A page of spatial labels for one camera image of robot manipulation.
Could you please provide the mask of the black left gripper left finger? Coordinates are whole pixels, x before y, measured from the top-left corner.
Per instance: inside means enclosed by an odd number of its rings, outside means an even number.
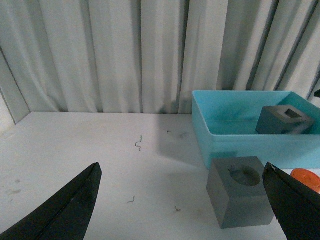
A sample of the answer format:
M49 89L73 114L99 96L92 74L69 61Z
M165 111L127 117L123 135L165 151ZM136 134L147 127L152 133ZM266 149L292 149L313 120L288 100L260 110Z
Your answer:
M0 238L83 240L95 209L101 178L100 164L91 164Z

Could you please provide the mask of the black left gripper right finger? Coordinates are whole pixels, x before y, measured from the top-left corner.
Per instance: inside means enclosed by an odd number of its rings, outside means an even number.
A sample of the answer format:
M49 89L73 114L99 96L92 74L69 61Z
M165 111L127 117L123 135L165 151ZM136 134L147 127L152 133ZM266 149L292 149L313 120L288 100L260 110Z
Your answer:
M269 203L288 240L320 238L320 194L268 162L262 174Z

